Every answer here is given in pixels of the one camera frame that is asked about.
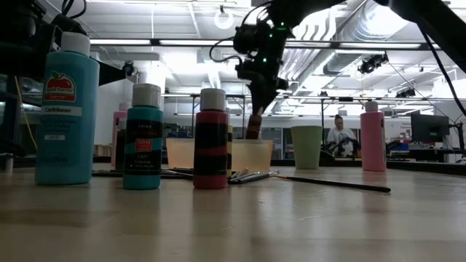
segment light blue paint bottle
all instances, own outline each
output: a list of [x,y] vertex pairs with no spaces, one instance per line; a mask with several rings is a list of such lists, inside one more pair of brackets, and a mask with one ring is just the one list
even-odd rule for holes
[[64,32],[61,51],[48,54],[39,127],[36,182],[88,183],[92,177],[99,64],[89,37]]
[[162,168],[163,112],[160,87],[133,86],[133,107],[128,110],[125,146],[125,189],[156,189]]

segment paint bottle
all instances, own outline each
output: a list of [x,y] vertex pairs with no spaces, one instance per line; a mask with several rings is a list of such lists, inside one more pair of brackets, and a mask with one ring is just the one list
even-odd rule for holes
[[125,189],[160,186],[163,112],[159,104],[160,87],[153,84],[133,86],[133,107],[128,110],[126,124]]
[[201,90],[201,112],[196,115],[194,187],[226,188],[228,162],[228,115],[224,90]]
[[119,119],[118,132],[116,133],[115,142],[115,169],[123,170],[125,168],[125,146],[126,146],[126,119]]
[[232,118],[230,116],[230,108],[226,109],[228,114],[228,162],[226,163],[226,176],[232,176],[232,152],[233,152],[233,126]]
[[111,135],[111,166],[115,166],[117,156],[117,132],[120,119],[126,119],[128,117],[128,109],[130,109],[131,103],[122,102],[119,104],[118,111],[114,112],[114,126]]
[[47,55],[36,182],[88,183],[92,177],[100,66],[89,58],[89,37],[64,32],[61,50]]
[[366,112],[361,114],[363,169],[383,172],[387,169],[384,114],[378,111],[377,102],[369,101],[365,107]]

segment spotlight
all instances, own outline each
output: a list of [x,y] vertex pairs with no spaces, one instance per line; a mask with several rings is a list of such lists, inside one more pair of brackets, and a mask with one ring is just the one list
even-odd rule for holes
[[383,55],[373,55],[371,58],[363,60],[363,64],[358,68],[358,71],[362,74],[370,74],[388,61],[387,53]]

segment pink paint bottle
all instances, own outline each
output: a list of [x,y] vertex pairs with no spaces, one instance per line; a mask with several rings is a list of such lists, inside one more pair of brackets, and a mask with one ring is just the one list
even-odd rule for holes
[[377,102],[366,103],[361,114],[361,153],[365,171],[384,172],[387,169],[384,114]]
[[115,166],[116,155],[117,155],[117,132],[118,123],[120,119],[126,119],[128,115],[128,109],[130,109],[131,103],[123,102],[119,104],[119,110],[114,113],[114,127],[111,135],[111,166]]

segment wooden tabletop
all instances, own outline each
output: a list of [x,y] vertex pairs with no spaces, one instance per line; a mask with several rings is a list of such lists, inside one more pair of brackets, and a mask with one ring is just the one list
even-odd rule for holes
[[281,171],[386,185],[392,193],[279,178],[216,191],[194,190],[185,180],[164,180],[159,190],[125,191],[121,178],[93,178],[81,186],[35,186],[33,169],[18,169],[0,174],[0,258],[466,261],[464,178],[346,167]]

